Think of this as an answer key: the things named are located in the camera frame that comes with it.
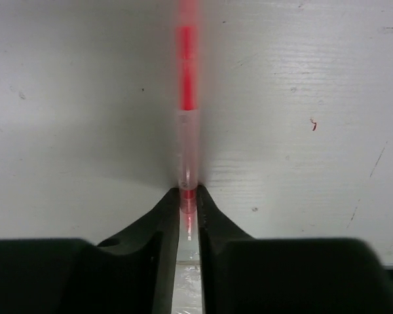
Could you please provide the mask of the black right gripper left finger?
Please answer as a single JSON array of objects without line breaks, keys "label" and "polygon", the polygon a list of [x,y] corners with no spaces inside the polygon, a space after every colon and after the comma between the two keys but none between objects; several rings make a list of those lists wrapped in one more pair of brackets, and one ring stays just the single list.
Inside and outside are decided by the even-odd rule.
[{"label": "black right gripper left finger", "polygon": [[169,313],[179,241],[179,191],[94,245],[0,239],[0,313]]}]

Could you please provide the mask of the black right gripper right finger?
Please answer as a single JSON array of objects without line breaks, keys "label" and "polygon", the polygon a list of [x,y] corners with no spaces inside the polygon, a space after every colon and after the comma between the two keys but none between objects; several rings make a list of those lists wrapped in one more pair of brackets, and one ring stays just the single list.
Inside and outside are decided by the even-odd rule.
[{"label": "black right gripper right finger", "polygon": [[393,313],[393,268],[347,237],[256,239],[197,190],[205,313]]}]

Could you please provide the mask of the red translucent highlighter pen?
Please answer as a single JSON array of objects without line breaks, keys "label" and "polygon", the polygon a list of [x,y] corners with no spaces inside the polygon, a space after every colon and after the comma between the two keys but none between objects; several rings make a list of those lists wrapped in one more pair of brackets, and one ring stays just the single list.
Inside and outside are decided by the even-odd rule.
[{"label": "red translucent highlighter pen", "polygon": [[198,103],[199,1],[178,1],[176,60],[178,66],[178,187],[187,240],[194,235],[199,174],[200,111]]}]

